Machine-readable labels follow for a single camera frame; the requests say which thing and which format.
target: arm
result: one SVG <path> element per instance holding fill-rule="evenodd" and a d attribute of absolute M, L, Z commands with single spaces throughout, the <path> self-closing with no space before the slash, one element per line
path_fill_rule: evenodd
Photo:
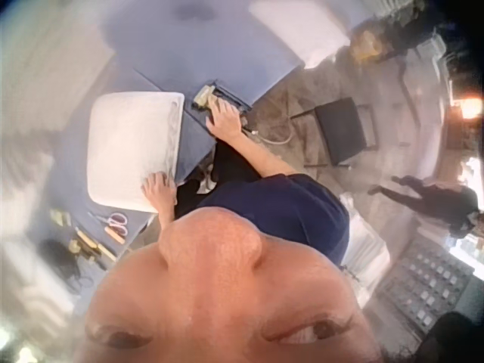
<path fill-rule="evenodd" d="M 215 97 L 209 99 L 209 106 L 213 114 L 213 123 L 207 118 L 208 130 L 232 146 L 263 178 L 277 174 L 297 174 L 288 163 L 242 133 L 240 115 L 235 107 Z"/>

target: white cushion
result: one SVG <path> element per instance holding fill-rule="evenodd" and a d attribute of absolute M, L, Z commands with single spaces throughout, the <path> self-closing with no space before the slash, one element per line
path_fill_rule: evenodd
<path fill-rule="evenodd" d="M 94 202 L 156 212 L 141 191 L 151 172 L 175 175 L 184 95 L 103 95 L 91 112 L 88 192 Z"/>

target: chair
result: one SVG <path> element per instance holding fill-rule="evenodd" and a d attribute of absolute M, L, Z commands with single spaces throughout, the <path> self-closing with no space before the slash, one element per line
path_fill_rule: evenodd
<path fill-rule="evenodd" d="M 352 98 L 344 98 L 329 104 L 317 106 L 292 116 L 291 119 L 298 119 L 307 114 L 313 113 L 318 124 L 321 137 L 324 139 L 327 154 L 330 157 L 332 166 L 349 168 L 345 162 L 360 154 L 363 150 L 377 150 L 377 133 L 375 134 L 375 145 L 368 146 L 365 133 L 358 115 L 358 109 L 369 112 L 373 130 L 373 110 L 369 105 L 356 106 Z M 327 164 L 306 165 L 305 167 L 324 167 Z"/>

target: hand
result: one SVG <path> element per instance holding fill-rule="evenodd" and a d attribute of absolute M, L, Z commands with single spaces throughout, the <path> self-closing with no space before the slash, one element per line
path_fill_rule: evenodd
<path fill-rule="evenodd" d="M 176 186 L 164 172 L 150 174 L 141 186 L 144 196 L 160 214 L 160 221 L 171 222 L 175 216 Z"/>
<path fill-rule="evenodd" d="M 225 141 L 227 144 L 243 135 L 240 114 L 237 108 L 215 96 L 210 96 L 209 106 L 212 110 L 213 123 L 207 117 L 206 127 L 212 135 Z"/>

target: pink-handled scissors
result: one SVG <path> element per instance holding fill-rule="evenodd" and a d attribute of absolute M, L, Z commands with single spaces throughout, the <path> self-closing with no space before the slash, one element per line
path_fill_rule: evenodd
<path fill-rule="evenodd" d="M 113 231 L 115 231 L 118 235 L 122 237 L 126 237 L 128 235 L 128 218 L 122 213 L 113 213 L 108 218 L 104 218 L 101 216 L 96 216 L 89 212 L 89 215 L 93 218 L 96 218 L 98 221 L 103 222 L 110 226 Z"/>

